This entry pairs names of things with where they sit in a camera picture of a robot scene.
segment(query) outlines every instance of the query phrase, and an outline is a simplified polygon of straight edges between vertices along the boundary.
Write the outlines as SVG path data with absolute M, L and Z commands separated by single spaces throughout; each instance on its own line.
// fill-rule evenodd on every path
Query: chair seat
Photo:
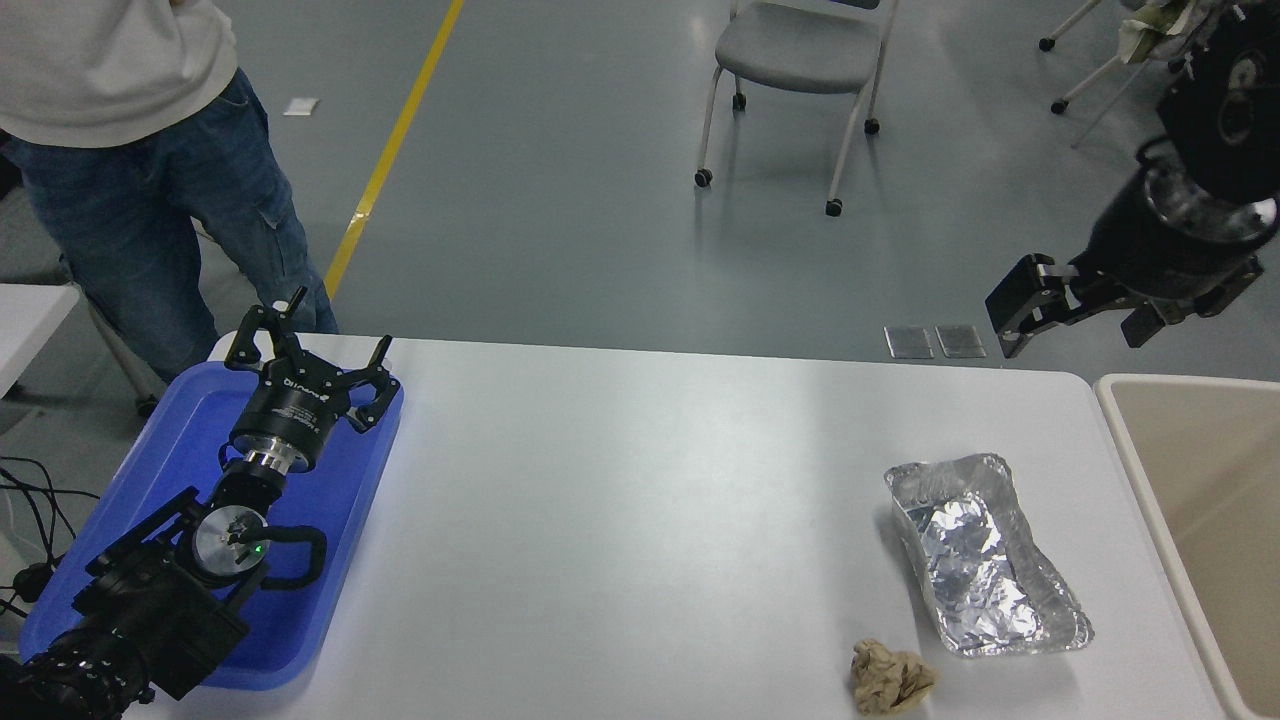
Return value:
M 858 92 L 876 69 L 879 38 L 873 23 L 755 3 L 721 35 L 716 61 L 737 77 L 780 90 Z

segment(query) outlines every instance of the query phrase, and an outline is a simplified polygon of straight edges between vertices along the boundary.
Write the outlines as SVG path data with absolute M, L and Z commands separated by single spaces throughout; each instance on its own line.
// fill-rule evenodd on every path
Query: chair leg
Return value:
M 879 78 L 884 74 L 884 55 L 888 54 L 888 38 L 893 29 L 893 20 L 897 19 L 897 0 L 888 12 L 888 22 L 884 23 L 884 35 L 881 37 L 879 50 L 876 53 L 876 74 L 872 77 L 872 97 L 867 105 L 867 120 L 863 123 L 863 132 L 876 135 L 879 132 L 879 120 L 876 119 L 876 96 L 879 95 Z
M 1102 0 L 1087 0 L 1084 5 L 1080 6 L 1080 9 L 1071 13 L 1071 17 L 1062 20 L 1062 24 L 1057 26 L 1057 29 L 1041 38 L 1039 49 L 1043 50 L 1044 53 L 1052 50 L 1053 45 L 1057 42 L 1057 38 L 1062 37 L 1062 35 L 1066 31 L 1071 29 L 1071 26 L 1080 22 L 1080 18 L 1089 14 L 1089 10 L 1097 8 L 1100 3 L 1102 3 Z
M 836 197 L 836 191 L 840 190 L 840 177 L 845 174 L 845 159 L 849 156 L 849 142 L 854 138 L 854 126 L 858 124 L 858 117 L 861 114 L 868 96 L 868 92 L 858 94 L 854 109 L 849 113 L 849 123 L 845 126 L 845 138 L 840 143 L 840 156 L 836 158 L 836 172 L 831 176 L 831 188 L 827 191 L 827 214 L 832 218 L 840 215 L 844 209 L 840 199 Z
M 1080 81 L 1080 85 L 1073 87 L 1071 90 L 1068 90 L 1066 95 L 1055 100 L 1053 104 L 1050 105 L 1050 111 L 1053 113 L 1055 115 L 1061 115 L 1064 111 L 1066 111 L 1066 106 L 1071 104 L 1071 100 L 1079 97 L 1082 92 L 1093 87 L 1094 83 L 1097 83 L 1100 79 L 1102 79 L 1112 70 L 1119 69 L 1120 65 L 1123 64 L 1124 60 L 1120 59 L 1120 55 L 1111 58 L 1110 60 L 1103 63 L 1102 67 L 1089 73 L 1089 77 Z
M 106 320 L 99 314 L 97 309 L 93 307 L 92 302 L 88 305 L 88 316 L 93 320 L 93 328 L 97 329 L 97 334 L 102 336 L 102 342 L 106 343 L 106 348 L 111 352 L 111 357 L 115 359 L 115 364 L 120 366 L 124 377 L 133 386 L 134 406 L 137 407 L 138 415 L 143 418 L 151 416 L 151 411 L 156 407 L 156 396 L 151 393 L 147 387 L 147 380 L 142 374 L 142 370 L 137 366 L 137 360 L 129 355 L 129 351 L 122 347 L 120 338 L 115 334 L 108 324 Z
M 746 110 L 746 95 L 742 95 L 742 78 L 733 76 L 733 110 Z
M 716 109 L 716 86 L 719 85 L 722 72 L 724 72 L 724 68 L 716 65 L 716 72 L 712 73 L 712 91 L 707 95 L 707 117 L 703 118 L 703 143 L 698 149 L 698 170 L 694 173 L 694 183 L 698 187 L 707 187 L 712 183 L 712 173 L 704 165 L 707 164 L 707 143 L 712 136 L 712 110 Z
M 1075 141 L 1071 142 L 1073 150 L 1075 147 L 1079 147 L 1080 143 L 1084 142 L 1084 137 L 1088 136 L 1091 132 L 1093 132 L 1093 128 L 1098 127 L 1098 123 L 1102 122 L 1102 115 L 1106 115 L 1108 111 L 1111 111 L 1111 108 L 1115 106 L 1115 104 L 1120 100 L 1120 96 L 1123 96 L 1125 91 L 1129 90 L 1129 86 L 1138 79 L 1138 76 L 1140 76 L 1142 70 L 1146 70 L 1147 65 L 1149 64 L 1151 64 L 1149 61 L 1144 61 L 1139 64 L 1135 70 L 1133 70 L 1133 74 L 1129 76 L 1129 79 L 1124 81 L 1124 85 L 1120 86 L 1120 90 L 1117 90 L 1116 94 L 1111 96 L 1111 100 L 1107 100 L 1107 104 L 1103 105 L 1102 109 L 1098 110 L 1098 114 L 1093 117 L 1093 120 L 1091 120 L 1089 126 L 1084 128 L 1084 132 L 1080 133 L 1080 137 L 1076 137 Z

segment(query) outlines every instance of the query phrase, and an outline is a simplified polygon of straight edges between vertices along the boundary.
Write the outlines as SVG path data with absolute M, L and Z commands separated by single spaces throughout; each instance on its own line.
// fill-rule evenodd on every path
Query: aluminum foil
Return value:
M 1036 547 L 1002 457 L 911 462 L 884 483 L 947 650 L 980 657 L 1089 644 L 1093 626 Z

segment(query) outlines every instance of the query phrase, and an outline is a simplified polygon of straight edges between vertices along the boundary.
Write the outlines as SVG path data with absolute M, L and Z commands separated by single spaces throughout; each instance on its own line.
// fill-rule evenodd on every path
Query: white table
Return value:
M 372 340 L 305 345 L 355 366 Z M 316 662 L 127 717 L 844 720 L 864 637 L 941 670 L 906 717 L 1222 716 L 1079 378 L 404 340 L 390 359 L 399 434 Z M 924 620 L 882 474 L 982 451 L 1012 466 L 1091 647 L 961 660 Z
M 77 295 L 69 286 L 0 283 L 0 396 L 49 342 Z

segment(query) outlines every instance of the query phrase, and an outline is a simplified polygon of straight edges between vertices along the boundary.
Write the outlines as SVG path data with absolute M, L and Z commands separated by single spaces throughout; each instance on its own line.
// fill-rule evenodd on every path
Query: robotic arm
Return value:
M 315 466 L 339 418 L 356 432 L 371 429 L 399 383 L 383 366 L 390 337 L 352 372 L 303 350 L 291 325 L 303 293 L 283 307 L 255 306 L 241 323 L 225 365 L 257 373 L 259 383 L 223 446 L 209 500 L 187 488 L 156 509 L 86 568 L 95 579 L 72 603 L 83 615 L 74 629 L 26 665 L 0 657 L 5 717 L 118 719 L 133 702 L 151 702 L 152 684 L 180 700 L 248 634 L 238 611 L 256 591 L 298 589 L 320 577 L 324 533 L 269 525 L 268 510 L 288 473 Z M 259 329 L 274 346 L 266 363 L 253 342 Z M 366 384 L 374 400 L 352 406 L 351 391 Z M 241 456 L 229 459 L 232 450 Z M 307 571 L 269 577 L 273 542 L 307 543 Z
M 1280 229 L 1280 8 L 1228 3 L 1198 35 L 1157 106 L 1167 135 L 1138 150 L 1085 250 L 1068 264 L 1027 255 L 987 297 L 1005 357 L 1106 310 L 1130 310 L 1121 331 L 1140 347 L 1262 274 L 1256 252 Z

